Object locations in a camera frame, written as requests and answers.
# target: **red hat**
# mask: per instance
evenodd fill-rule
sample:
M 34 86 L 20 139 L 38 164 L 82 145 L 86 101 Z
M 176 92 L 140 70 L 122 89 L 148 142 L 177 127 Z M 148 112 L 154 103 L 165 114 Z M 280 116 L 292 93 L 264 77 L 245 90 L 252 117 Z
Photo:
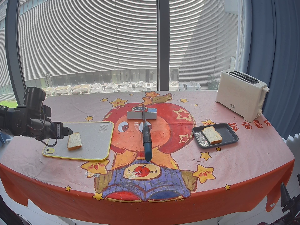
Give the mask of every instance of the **red hat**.
M 111 121 L 115 124 L 119 118 L 127 114 L 127 111 L 132 111 L 133 107 L 140 107 L 139 104 L 140 103 L 128 103 L 123 107 L 111 109 L 105 115 L 103 121 Z M 193 140 L 192 129 L 196 126 L 196 122 L 190 112 L 185 108 L 173 103 L 157 103 L 146 105 L 146 107 L 156 108 L 157 116 L 160 116 L 169 124 L 171 136 L 169 140 L 159 148 L 161 152 L 166 154 L 176 152 Z M 123 149 L 117 148 L 113 144 L 111 144 L 111 149 L 119 153 L 124 152 Z

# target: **blue curtain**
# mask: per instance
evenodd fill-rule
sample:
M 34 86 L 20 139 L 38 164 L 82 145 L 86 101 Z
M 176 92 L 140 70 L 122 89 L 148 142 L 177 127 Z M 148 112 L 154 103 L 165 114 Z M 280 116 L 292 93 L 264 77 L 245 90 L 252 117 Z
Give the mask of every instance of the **blue curtain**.
M 300 132 L 300 0 L 251 0 L 251 6 L 247 73 L 268 84 L 262 113 L 287 139 Z

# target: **toast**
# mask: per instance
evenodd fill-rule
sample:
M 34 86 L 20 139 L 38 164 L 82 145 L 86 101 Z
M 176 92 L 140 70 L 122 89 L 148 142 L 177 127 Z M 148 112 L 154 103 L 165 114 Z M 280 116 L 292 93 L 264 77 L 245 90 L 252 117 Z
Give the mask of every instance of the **toast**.
M 69 136 L 68 150 L 76 150 L 82 147 L 80 133 L 73 133 Z
M 211 145 L 218 144 L 222 142 L 221 135 L 215 130 L 213 126 L 205 127 L 202 133 L 207 138 Z

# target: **tablecloth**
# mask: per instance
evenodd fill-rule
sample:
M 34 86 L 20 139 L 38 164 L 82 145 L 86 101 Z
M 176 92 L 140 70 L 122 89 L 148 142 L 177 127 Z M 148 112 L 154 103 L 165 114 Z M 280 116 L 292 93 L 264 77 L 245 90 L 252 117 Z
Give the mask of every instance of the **tablecloth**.
M 20 204 L 30 199 L 47 213 L 102 224 L 201 221 L 252 210 L 265 196 L 271 211 L 294 156 L 263 115 L 248 123 L 215 97 L 216 91 L 48 97 L 44 105 L 52 108 L 52 121 L 115 124 L 108 158 L 44 157 L 41 142 L 14 137 L 0 159 L 2 183 Z M 151 162 L 143 157 L 141 121 L 126 118 L 143 102 L 157 109 L 157 119 L 148 121 Z M 223 122 L 238 142 L 201 148 L 192 128 Z

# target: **red apple print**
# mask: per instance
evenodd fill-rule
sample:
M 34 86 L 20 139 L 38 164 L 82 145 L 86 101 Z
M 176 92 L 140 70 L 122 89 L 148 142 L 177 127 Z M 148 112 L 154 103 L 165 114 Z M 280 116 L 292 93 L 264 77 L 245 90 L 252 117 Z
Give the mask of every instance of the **red apple print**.
M 150 170 L 148 167 L 146 167 L 146 165 L 144 166 L 138 166 L 135 168 L 134 170 L 134 174 L 137 176 L 137 177 L 145 177 L 147 176 L 148 174 L 150 173 Z

